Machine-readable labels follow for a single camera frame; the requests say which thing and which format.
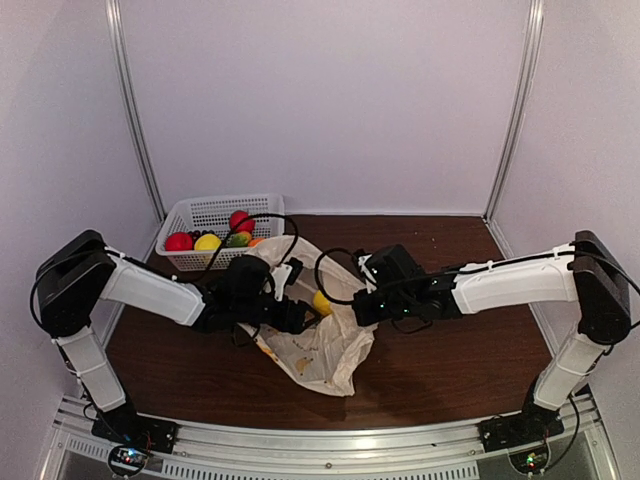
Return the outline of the yellow lemon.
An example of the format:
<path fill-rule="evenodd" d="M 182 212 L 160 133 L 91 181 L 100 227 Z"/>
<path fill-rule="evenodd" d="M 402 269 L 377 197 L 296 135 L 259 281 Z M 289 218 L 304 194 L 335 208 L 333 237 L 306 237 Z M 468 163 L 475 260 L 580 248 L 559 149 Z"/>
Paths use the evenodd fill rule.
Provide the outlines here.
<path fill-rule="evenodd" d="M 215 251 L 221 246 L 222 242 L 215 234 L 203 234 L 194 243 L 195 251 Z"/>
<path fill-rule="evenodd" d="M 321 291 L 314 294 L 312 306 L 322 317 L 332 314 L 331 303 Z"/>

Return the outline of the banana print plastic bag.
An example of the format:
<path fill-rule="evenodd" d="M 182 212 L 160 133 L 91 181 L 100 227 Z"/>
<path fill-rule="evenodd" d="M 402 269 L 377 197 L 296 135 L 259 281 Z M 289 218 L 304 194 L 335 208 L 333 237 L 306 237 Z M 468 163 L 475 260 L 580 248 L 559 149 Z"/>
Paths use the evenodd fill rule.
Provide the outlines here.
<path fill-rule="evenodd" d="M 268 238 L 248 250 L 252 256 L 274 267 L 283 258 L 296 258 L 303 270 L 284 294 L 295 301 L 313 304 L 318 292 L 314 266 L 321 250 L 304 238 L 292 235 Z M 353 374 L 364 362 L 374 344 L 376 323 L 357 324 L 349 306 L 332 304 L 331 313 L 300 334 L 282 333 L 271 326 L 240 327 L 298 385 L 324 395 L 347 397 L 355 394 Z"/>

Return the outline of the orange fruit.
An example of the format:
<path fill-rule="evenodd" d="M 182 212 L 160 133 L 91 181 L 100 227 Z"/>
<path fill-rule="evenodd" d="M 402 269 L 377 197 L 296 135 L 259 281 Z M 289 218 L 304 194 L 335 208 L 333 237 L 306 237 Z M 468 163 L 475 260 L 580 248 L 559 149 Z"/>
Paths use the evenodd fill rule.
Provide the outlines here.
<path fill-rule="evenodd" d="M 254 238 L 248 243 L 248 247 L 249 248 L 255 247 L 256 245 L 258 245 L 259 243 L 261 243 L 264 240 L 265 240 L 265 238 Z"/>

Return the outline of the green yellow mango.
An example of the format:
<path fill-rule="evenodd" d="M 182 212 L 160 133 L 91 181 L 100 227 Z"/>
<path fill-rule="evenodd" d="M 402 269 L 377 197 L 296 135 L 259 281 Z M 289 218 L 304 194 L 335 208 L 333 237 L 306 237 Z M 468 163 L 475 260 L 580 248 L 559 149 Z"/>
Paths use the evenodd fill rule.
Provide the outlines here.
<path fill-rule="evenodd" d="M 248 231 L 236 232 L 227 241 L 229 248 L 248 248 L 252 241 L 252 234 Z"/>

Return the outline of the red apple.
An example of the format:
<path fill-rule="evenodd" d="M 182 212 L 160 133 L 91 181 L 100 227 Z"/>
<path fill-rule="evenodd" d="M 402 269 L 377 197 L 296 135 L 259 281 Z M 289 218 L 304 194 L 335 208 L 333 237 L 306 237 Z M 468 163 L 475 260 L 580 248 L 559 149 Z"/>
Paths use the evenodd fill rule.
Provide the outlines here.
<path fill-rule="evenodd" d="M 244 210 L 234 211 L 229 218 L 229 227 L 234 233 L 247 232 L 252 234 L 256 221 Z"/>

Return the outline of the dark red grape bunch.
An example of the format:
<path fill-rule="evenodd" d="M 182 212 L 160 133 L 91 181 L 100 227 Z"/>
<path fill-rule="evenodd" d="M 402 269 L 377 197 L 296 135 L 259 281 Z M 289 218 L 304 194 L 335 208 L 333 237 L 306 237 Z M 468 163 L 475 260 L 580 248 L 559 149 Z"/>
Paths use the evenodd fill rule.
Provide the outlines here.
<path fill-rule="evenodd" d="M 212 230 L 192 230 L 192 231 L 188 231 L 187 234 L 194 240 L 197 241 L 200 237 L 207 235 L 207 234 L 212 234 L 214 235 L 215 232 Z"/>

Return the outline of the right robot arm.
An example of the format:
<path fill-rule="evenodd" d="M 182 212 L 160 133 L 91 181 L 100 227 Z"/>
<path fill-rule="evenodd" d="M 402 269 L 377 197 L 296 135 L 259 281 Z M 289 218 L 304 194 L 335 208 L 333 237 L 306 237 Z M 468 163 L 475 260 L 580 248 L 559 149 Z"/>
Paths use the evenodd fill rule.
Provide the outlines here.
<path fill-rule="evenodd" d="M 416 317 L 457 319 L 482 311 L 541 302 L 576 302 L 581 317 L 550 364 L 532 382 L 513 419 L 519 440 L 535 440 L 613 346 L 635 328 L 634 282 L 595 233 L 529 256 L 426 272 L 401 245 L 360 260 L 366 287 L 351 307 L 361 326 Z"/>

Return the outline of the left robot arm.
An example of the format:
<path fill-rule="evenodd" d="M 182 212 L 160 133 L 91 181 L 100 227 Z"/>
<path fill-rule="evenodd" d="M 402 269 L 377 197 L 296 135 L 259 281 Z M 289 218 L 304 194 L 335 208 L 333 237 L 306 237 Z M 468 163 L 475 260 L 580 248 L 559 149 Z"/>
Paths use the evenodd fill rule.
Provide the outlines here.
<path fill-rule="evenodd" d="M 205 333 L 247 324 L 298 335 L 321 319 L 311 305 L 285 293 L 301 271 L 297 259 L 271 266 L 241 255 L 220 277 L 197 285 L 164 276 L 86 230 L 38 268 L 29 308 L 71 363 L 106 429 L 121 443 L 133 444 L 143 436 L 144 424 L 91 327 L 95 305 L 121 303 Z"/>

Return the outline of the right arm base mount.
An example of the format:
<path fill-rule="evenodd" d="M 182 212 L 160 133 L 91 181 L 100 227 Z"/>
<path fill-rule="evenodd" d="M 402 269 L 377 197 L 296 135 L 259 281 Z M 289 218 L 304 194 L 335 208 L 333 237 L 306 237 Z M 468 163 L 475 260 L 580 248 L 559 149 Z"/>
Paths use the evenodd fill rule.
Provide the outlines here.
<path fill-rule="evenodd" d="M 519 413 L 484 420 L 478 424 L 478 431 L 484 450 L 493 452 L 560 435 L 564 425 L 557 411 L 533 405 Z"/>

